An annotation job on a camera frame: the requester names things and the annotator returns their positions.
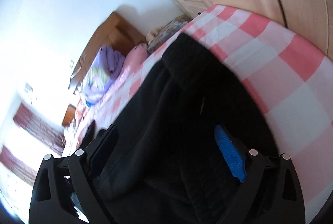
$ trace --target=wooden headboard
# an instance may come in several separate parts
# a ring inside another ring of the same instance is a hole
[[[81,86],[81,82],[92,65],[99,48],[111,46],[126,56],[133,47],[145,43],[145,37],[117,12],[111,15],[96,29],[82,52],[71,75],[69,90],[73,93]]]

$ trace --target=purple blanket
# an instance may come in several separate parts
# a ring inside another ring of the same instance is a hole
[[[101,100],[119,76],[124,60],[125,57],[112,47],[100,48],[82,84],[82,95],[88,106]]]

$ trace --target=blue gripper pad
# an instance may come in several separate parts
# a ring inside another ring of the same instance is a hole
[[[238,152],[236,146],[232,143],[230,137],[225,130],[220,126],[216,126],[214,137],[219,149],[228,164],[233,177],[239,179],[242,183],[246,178],[245,161]]]

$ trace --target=red and white checkered fabric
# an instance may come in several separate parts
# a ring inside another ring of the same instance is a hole
[[[280,152],[292,158],[309,223],[333,189],[333,63],[309,41],[280,24],[233,7],[214,5],[180,32],[211,50],[247,88]],[[116,119],[180,32],[103,103],[103,109],[94,114],[98,128],[108,128]],[[71,153],[92,118],[84,121]]]

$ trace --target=curtain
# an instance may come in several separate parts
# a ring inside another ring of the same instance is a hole
[[[26,132],[47,145],[52,151],[62,155],[65,147],[62,142],[63,131],[51,127],[45,120],[22,103],[13,120],[17,126],[26,130]]]
[[[2,146],[0,162],[24,182],[34,185],[37,171],[16,158],[6,146]]]

